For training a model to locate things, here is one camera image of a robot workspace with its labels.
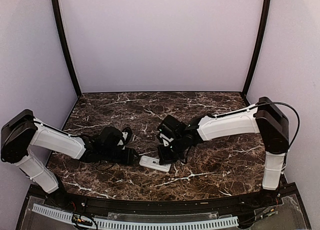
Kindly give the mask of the white remote control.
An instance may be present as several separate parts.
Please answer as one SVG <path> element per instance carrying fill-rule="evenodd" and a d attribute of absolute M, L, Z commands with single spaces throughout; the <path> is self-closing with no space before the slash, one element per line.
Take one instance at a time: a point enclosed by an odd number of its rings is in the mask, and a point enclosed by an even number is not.
<path fill-rule="evenodd" d="M 140 158 L 139 165 L 149 169 L 165 172 L 165 173 L 168 173 L 171 168 L 171 164 L 160 165 L 159 159 L 145 156 L 145 155 L 143 155 Z"/>

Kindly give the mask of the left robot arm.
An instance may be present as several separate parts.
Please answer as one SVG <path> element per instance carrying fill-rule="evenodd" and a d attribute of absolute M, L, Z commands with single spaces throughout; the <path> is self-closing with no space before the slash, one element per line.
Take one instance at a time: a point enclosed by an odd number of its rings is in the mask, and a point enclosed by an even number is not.
<path fill-rule="evenodd" d="M 1 129 L 2 162 L 14 164 L 31 180 L 37 183 L 60 208 L 71 203 L 70 196 L 63 191 L 63 184 L 33 154 L 30 147 L 38 146 L 65 154 L 84 163 L 102 160 L 133 165 L 140 155 L 127 144 L 133 132 L 129 127 L 122 131 L 106 126 L 95 136 L 71 135 L 51 127 L 35 118 L 32 110 L 25 109 Z"/>

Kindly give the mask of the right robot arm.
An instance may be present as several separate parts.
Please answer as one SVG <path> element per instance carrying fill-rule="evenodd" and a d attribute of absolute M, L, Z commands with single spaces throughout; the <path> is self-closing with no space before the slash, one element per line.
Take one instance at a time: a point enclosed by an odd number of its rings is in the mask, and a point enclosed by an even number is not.
<path fill-rule="evenodd" d="M 267 206 L 275 197 L 273 190 L 279 185 L 285 168 L 288 151 L 294 142 L 289 137 L 289 120 L 278 108 L 286 103 L 273 102 L 268 97 L 259 98 L 256 104 L 223 114 L 206 114 L 185 124 L 171 115 L 158 126 L 157 147 L 159 164 L 186 161 L 187 153 L 205 141 L 216 138 L 258 133 L 262 137 L 266 151 L 263 190 L 255 196 L 260 207 Z"/>

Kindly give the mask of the black front rail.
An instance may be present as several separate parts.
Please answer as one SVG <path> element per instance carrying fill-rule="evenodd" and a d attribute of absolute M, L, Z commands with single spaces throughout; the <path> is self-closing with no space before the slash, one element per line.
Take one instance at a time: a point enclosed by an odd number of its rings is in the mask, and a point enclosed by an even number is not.
<path fill-rule="evenodd" d="M 190 201 L 134 201 L 115 200 L 67 193 L 67 197 L 76 205 L 76 209 L 84 213 L 104 214 L 120 213 L 202 213 L 217 211 L 219 213 L 252 212 L 260 208 L 258 204 L 249 202 L 255 193 L 233 197 L 213 198 Z"/>

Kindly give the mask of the left black frame post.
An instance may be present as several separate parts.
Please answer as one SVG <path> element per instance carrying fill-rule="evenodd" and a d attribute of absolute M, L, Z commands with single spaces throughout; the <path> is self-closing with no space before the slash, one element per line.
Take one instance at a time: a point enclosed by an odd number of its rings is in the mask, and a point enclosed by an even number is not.
<path fill-rule="evenodd" d="M 80 84 L 79 84 L 77 76 L 76 76 L 76 71 L 73 66 L 69 46 L 67 43 L 67 38 L 66 38 L 66 34 L 65 34 L 64 25 L 63 25 L 63 19 L 62 19 L 59 0 L 51 0 L 51 4 L 52 4 L 55 24 L 56 24 L 56 28 L 57 28 L 57 32 L 58 32 L 58 37 L 59 37 L 62 53 L 64 56 L 64 60 L 65 60 L 66 66 L 67 66 L 68 74 L 70 76 L 70 79 L 71 79 L 71 82 L 73 85 L 73 89 L 76 93 L 76 96 L 79 98 L 82 95 L 82 91 L 81 91 Z"/>

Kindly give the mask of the black frame post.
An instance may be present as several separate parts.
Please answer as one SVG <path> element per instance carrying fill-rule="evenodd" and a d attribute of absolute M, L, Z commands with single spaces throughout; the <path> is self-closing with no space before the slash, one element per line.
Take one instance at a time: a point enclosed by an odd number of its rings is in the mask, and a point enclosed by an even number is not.
<path fill-rule="evenodd" d="M 73 89 L 76 93 L 76 96 L 79 98 L 82 95 L 82 91 L 81 91 L 80 84 L 79 84 L 77 76 L 76 76 L 76 71 L 73 66 L 69 46 L 67 43 L 67 38 L 66 38 L 66 34 L 65 34 L 64 25 L 63 25 L 63 19 L 62 19 L 59 0 L 51 0 L 51 4 L 52 4 L 55 24 L 56 24 L 56 28 L 57 28 L 57 32 L 58 32 L 58 37 L 59 37 L 62 53 L 64 56 L 64 60 L 65 60 L 66 66 L 67 66 L 68 74 L 70 76 L 70 79 L 71 79 L 71 82 L 73 85 Z"/>
<path fill-rule="evenodd" d="M 270 9 L 270 4 L 271 0 L 263 0 L 262 4 L 262 10 L 261 10 L 261 16 L 260 16 L 260 21 L 259 21 L 259 27 L 257 31 L 257 36 L 256 36 L 256 41 L 252 53 L 252 58 L 250 61 L 250 65 L 248 68 L 247 76 L 244 82 L 244 86 L 241 91 L 241 96 L 242 98 L 246 98 L 254 77 L 254 73 L 256 70 L 256 66 L 258 63 L 259 55 L 261 52 L 262 44 L 263 44 L 263 39 L 265 35 L 265 30 L 267 26 L 267 20 L 268 20 L 268 15 L 269 15 L 269 9 Z"/>

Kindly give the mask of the right black frame post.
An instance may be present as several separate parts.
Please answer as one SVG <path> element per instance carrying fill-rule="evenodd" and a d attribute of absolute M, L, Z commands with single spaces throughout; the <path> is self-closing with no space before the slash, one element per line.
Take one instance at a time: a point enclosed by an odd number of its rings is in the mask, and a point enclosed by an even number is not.
<path fill-rule="evenodd" d="M 256 36 L 256 41 L 252 53 L 252 58 L 250 61 L 250 65 L 248 68 L 247 76 L 244 82 L 244 86 L 241 91 L 241 96 L 242 98 L 246 98 L 254 77 L 254 73 L 256 70 L 256 66 L 258 63 L 259 55 L 261 52 L 262 44 L 263 44 L 263 39 L 265 35 L 265 30 L 267 26 L 267 20 L 268 20 L 268 15 L 269 15 L 269 9 L 270 9 L 270 4 L 271 0 L 263 0 L 262 4 L 262 10 L 261 10 L 261 16 L 260 16 L 260 21 L 259 21 L 259 27 L 257 31 L 257 36 Z"/>

